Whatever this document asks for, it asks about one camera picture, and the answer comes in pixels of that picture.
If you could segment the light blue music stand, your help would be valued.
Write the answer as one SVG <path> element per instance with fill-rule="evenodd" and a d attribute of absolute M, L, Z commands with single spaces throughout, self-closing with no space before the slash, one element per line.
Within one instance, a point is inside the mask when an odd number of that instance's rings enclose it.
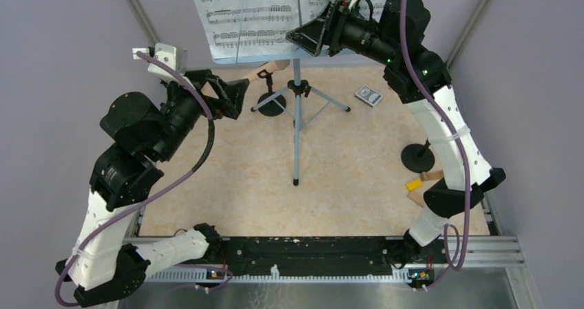
<path fill-rule="evenodd" d="M 361 13 L 367 17 L 373 17 L 373 4 L 368 6 L 366 4 L 362 5 Z M 290 80 L 288 87 L 283 87 L 281 90 L 275 92 L 271 98 L 274 98 L 278 94 L 283 95 L 287 91 L 292 91 L 295 94 L 295 111 L 291 114 L 293 117 L 293 124 L 295 127 L 295 135 L 294 135 L 294 172 L 293 172 L 293 184 L 299 184 L 300 178 L 300 168 L 299 168 L 299 149 L 300 149 L 300 131 L 306 126 L 306 122 L 302 119 L 302 95 L 304 92 L 314 92 L 318 96 L 322 97 L 327 104 L 333 103 L 338 107 L 342 108 L 344 111 L 349 111 L 349 106 L 341 103 L 338 100 L 330 97 L 329 95 L 325 94 L 324 92 L 311 87 L 305 80 L 301 77 L 300 71 L 300 61 L 302 58 L 308 57 L 308 54 L 299 47 L 295 46 L 295 51 L 288 54 L 281 54 L 275 56 L 256 56 L 256 57 L 246 57 L 246 58 L 226 58 L 226 59 L 214 59 L 216 63 L 219 64 L 232 64 L 235 65 L 237 63 L 250 63 L 250 62 L 268 62 L 268 61 L 275 61 L 275 60 L 290 60 L 290 66 L 293 69 L 293 79 Z M 252 108 L 258 109 L 265 102 L 256 104 Z"/>

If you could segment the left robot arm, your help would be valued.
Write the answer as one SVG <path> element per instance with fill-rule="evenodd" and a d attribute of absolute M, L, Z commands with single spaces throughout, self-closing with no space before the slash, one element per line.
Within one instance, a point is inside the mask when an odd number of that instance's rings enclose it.
<path fill-rule="evenodd" d="M 61 279 L 76 286 L 75 306 L 124 299 L 161 270 L 195 259 L 212 263 L 220 256 L 220 236 L 207 223 L 151 244 L 123 241 L 163 176 L 157 163 L 174 156 L 205 108 L 213 119 L 237 119 L 250 84 L 248 79 L 226 82 L 210 70 L 189 71 L 186 78 L 193 91 L 166 81 L 167 100 L 160 106 L 143 93 L 127 92 L 101 119 L 102 130 L 114 142 L 94 165 L 88 208 L 72 255 L 56 264 Z"/>

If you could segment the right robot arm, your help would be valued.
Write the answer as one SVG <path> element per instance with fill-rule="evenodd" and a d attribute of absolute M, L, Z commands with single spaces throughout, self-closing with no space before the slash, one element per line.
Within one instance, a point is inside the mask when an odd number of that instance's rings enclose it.
<path fill-rule="evenodd" d="M 329 0 L 313 20 L 286 34 L 311 56 L 348 49 L 384 66 L 384 79 L 418 120 L 442 167 L 443 176 L 423 195 L 424 208 L 405 234 L 404 254 L 422 262 L 448 220 L 476 206 L 506 178 L 482 155 L 459 111 L 446 64 L 424 47 L 430 12 L 422 0 L 386 0 L 378 20 L 350 8 L 350 0 Z"/>

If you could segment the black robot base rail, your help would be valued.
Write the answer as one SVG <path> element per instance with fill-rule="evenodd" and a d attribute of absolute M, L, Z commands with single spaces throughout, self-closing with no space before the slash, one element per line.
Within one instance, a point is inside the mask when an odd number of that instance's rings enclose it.
<path fill-rule="evenodd" d="M 441 239 L 420 247 L 402 237 L 231 237 L 186 263 L 217 265 L 236 277 L 365 277 L 433 268 L 446 263 L 446 254 Z"/>

